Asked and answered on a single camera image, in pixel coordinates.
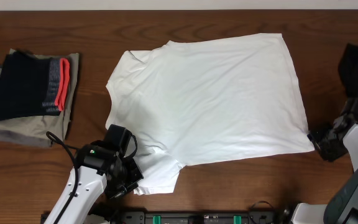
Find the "white t-shirt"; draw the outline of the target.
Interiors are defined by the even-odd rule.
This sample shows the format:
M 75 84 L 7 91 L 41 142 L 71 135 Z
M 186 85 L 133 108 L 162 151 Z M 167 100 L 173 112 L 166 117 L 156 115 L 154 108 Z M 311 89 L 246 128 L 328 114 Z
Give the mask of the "white t-shirt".
M 106 88 L 106 124 L 137 138 L 137 195 L 172 193 L 186 166 L 313 150 L 281 34 L 128 50 Z

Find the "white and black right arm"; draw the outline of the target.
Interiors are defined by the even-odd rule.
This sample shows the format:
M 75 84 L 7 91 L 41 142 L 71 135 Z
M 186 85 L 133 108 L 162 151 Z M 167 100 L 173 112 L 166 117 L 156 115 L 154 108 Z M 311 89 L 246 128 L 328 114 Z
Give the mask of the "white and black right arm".
M 347 151 L 353 173 L 327 204 L 299 203 L 288 221 L 292 224 L 358 223 L 358 104 L 347 105 L 330 133 L 337 147 Z

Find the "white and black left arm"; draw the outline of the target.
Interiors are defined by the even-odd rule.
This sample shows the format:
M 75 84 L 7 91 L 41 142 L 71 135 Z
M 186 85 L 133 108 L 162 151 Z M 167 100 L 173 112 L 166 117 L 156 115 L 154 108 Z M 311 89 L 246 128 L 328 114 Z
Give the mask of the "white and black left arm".
M 45 223 L 83 223 L 100 195 L 121 198 L 143 179 L 134 160 L 137 142 L 124 147 L 95 141 L 84 145 L 73 159 L 67 184 Z

